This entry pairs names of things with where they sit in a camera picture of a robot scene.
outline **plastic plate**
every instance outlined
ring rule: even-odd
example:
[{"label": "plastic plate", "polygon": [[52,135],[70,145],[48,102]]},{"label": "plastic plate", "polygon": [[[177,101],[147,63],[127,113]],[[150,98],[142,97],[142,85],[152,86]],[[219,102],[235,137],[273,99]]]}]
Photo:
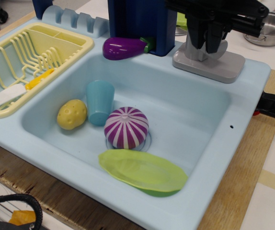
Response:
[{"label": "plastic plate", "polygon": [[188,179],[177,165],[146,152],[110,149],[98,158],[101,167],[111,176],[141,189],[178,191]]}]

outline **yellow potato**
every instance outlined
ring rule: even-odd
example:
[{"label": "yellow potato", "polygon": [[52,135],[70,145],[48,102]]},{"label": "yellow potato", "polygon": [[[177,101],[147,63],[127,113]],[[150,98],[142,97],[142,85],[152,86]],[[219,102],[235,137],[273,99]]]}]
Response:
[{"label": "yellow potato", "polygon": [[87,108],[83,101],[78,99],[70,100],[63,105],[57,115],[57,123],[66,130],[72,130],[80,125],[86,119]]}]

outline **sink drain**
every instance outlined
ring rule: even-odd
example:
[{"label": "sink drain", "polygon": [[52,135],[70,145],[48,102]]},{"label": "sink drain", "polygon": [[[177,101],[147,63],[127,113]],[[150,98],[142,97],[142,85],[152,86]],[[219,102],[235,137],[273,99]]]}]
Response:
[{"label": "sink drain", "polygon": [[[106,141],[107,148],[109,150],[117,149],[107,139],[105,141]],[[150,133],[148,133],[145,140],[143,141],[143,143],[131,150],[146,152],[149,149],[150,144],[151,144],[151,135],[150,135]]]}]

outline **metal pot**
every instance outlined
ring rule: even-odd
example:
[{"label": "metal pot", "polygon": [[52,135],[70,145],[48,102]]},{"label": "metal pot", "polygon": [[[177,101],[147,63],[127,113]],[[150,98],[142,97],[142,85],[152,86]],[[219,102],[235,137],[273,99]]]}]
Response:
[{"label": "metal pot", "polygon": [[264,26],[258,38],[245,34],[247,41],[259,46],[275,46],[275,11],[263,20]]}]

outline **black cable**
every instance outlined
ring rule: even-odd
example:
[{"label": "black cable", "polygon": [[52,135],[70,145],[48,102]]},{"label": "black cable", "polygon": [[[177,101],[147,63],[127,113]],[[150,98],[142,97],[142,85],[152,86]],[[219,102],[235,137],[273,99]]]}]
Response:
[{"label": "black cable", "polygon": [[7,201],[23,201],[30,205],[34,210],[36,217],[33,230],[40,229],[43,221],[43,213],[40,204],[33,196],[28,194],[12,194],[0,196],[0,203]]}]

